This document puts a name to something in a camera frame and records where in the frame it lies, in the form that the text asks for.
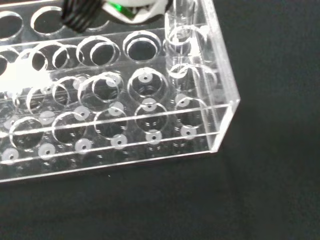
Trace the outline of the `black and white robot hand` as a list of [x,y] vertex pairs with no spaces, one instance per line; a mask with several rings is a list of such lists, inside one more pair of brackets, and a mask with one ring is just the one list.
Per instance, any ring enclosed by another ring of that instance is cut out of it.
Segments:
[[172,4],[172,0],[64,0],[61,21],[69,29],[83,33],[100,12],[105,12],[109,21],[140,25],[164,15]]

